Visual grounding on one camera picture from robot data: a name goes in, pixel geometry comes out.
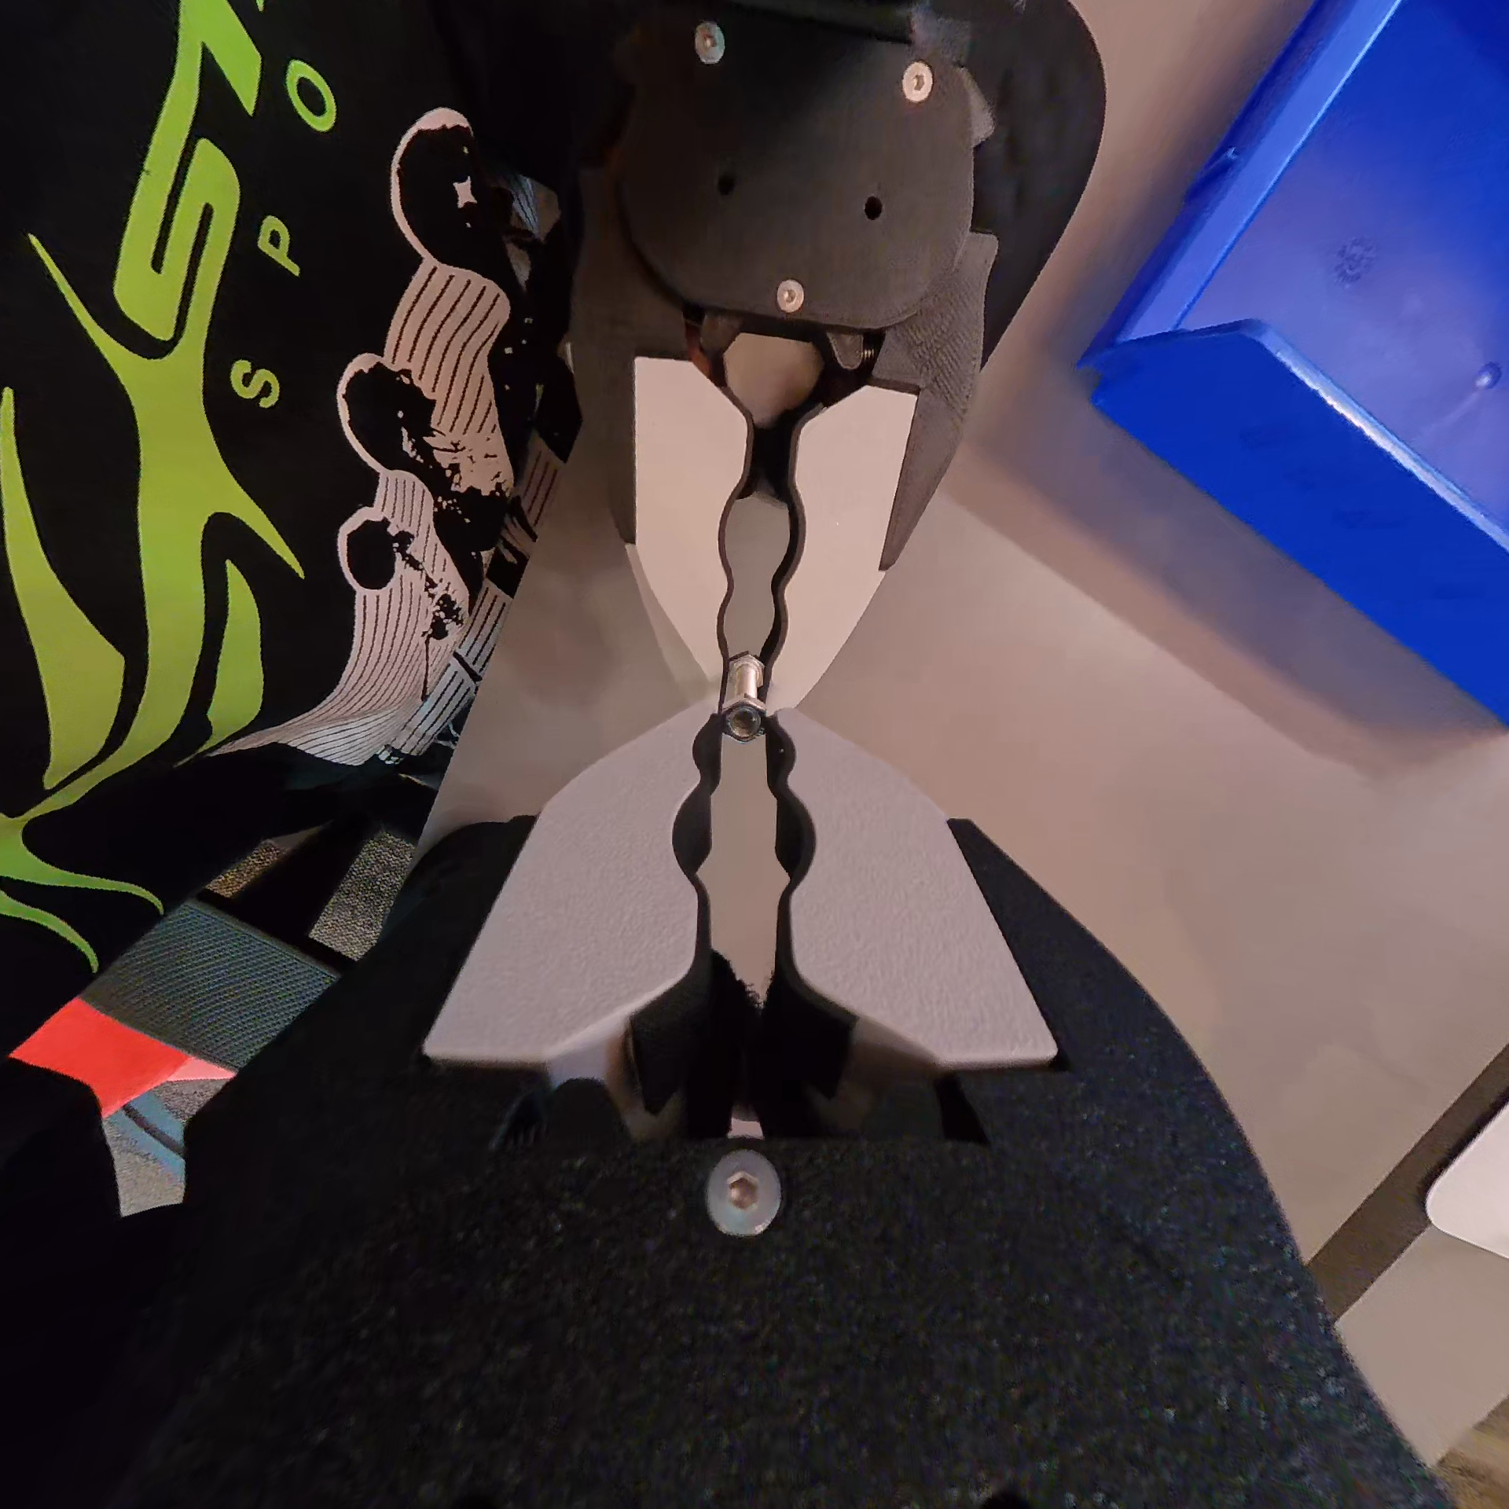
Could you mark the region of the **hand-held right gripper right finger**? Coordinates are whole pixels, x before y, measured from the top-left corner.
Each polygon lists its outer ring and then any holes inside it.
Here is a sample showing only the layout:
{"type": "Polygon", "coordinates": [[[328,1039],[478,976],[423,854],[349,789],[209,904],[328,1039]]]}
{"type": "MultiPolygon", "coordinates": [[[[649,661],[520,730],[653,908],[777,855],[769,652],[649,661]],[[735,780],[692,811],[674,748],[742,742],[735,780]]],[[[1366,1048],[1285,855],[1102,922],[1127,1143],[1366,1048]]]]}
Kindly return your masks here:
{"type": "Polygon", "coordinates": [[[786,875],[768,1053],[827,1105],[895,1084],[1044,1069],[1055,1037],[951,821],[802,710],[768,723],[786,875]]]}

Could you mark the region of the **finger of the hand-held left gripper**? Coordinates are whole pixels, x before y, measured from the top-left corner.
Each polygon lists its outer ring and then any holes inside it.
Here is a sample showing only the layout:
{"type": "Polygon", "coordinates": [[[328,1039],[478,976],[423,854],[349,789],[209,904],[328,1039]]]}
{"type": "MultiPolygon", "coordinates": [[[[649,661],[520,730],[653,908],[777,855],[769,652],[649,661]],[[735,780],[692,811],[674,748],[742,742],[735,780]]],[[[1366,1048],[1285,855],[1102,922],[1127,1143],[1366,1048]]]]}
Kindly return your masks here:
{"type": "Polygon", "coordinates": [[[796,428],[789,469],[796,555],[777,593],[771,710],[804,703],[881,586],[915,408],[910,392],[866,385],[796,428]]]}
{"type": "Polygon", "coordinates": [[[635,539],[620,537],[602,444],[584,431],[426,837],[541,812],[723,681],[725,518],[748,480],[750,415],[687,358],[638,358],[633,388],[635,539]]]}

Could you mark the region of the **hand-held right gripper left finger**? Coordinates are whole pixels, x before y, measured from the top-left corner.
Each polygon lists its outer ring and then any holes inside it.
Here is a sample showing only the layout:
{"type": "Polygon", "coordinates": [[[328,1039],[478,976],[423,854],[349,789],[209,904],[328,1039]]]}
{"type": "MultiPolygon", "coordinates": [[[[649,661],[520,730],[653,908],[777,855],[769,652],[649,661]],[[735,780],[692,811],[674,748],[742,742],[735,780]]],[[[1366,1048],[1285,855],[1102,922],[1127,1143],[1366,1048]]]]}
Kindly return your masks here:
{"type": "Polygon", "coordinates": [[[432,1062],[601,1082],[624,1109],[685,1093],[708,1024],[698,873],[723,739],[714,705],[690,705],[550,798],[430,1028],[432,1062]]]}

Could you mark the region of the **blue plastic bin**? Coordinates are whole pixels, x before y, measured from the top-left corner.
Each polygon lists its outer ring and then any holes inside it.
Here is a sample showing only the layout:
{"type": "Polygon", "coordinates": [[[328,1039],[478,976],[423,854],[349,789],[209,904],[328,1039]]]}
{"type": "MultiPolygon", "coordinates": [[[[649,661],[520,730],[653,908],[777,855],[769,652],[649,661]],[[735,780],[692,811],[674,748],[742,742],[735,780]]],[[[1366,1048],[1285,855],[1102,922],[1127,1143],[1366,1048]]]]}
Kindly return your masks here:
{"type": "Polygon", "coordinates": [[[1080,369],[1506,723],[1508,4],[1314,4],[1080,369]]]}

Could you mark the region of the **white sign stand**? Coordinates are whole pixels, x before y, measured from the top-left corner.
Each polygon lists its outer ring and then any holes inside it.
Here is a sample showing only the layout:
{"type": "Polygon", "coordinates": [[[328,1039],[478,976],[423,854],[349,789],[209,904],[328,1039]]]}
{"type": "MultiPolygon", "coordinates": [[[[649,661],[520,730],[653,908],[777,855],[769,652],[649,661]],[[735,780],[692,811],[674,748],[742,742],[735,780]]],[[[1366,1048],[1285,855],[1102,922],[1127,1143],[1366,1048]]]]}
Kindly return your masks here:
{"type": "Polygon", "coordinates": [[[1508,1260],[1508,1105],[1465,1145],[1427,1191],[1429,1224],[1508,1260]]]}

